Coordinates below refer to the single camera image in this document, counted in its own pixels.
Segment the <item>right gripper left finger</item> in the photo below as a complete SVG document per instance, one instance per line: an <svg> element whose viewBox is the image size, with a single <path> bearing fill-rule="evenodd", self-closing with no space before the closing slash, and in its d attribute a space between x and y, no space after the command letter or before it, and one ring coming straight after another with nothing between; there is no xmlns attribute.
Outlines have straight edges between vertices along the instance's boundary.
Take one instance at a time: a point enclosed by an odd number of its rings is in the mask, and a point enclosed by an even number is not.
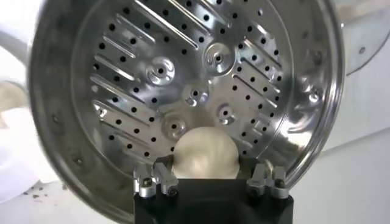
<svg viewBox="0 0 390 224"><path fill-rule="evenodd" d="M150 169L144 163L138 163L133 171L134 193L141 198L152 198L158 193L175 197L178 193L179 180L172 173L174 156L168 155L155 160Z"/></svg>

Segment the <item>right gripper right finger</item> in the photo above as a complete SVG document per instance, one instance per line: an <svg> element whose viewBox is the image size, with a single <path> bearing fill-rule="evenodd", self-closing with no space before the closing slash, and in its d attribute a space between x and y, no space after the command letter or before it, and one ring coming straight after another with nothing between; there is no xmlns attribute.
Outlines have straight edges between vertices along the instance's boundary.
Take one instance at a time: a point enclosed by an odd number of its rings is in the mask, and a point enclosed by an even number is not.
<svg viewBox="0 0 390 224"><path fill-rule="evenodd" d="M239 179L242 193L241 199L260 199L272 197L275 199L287 199L289 188L285 183L286 173L283 167L275 170L257 158L239 157Z"/></svg>

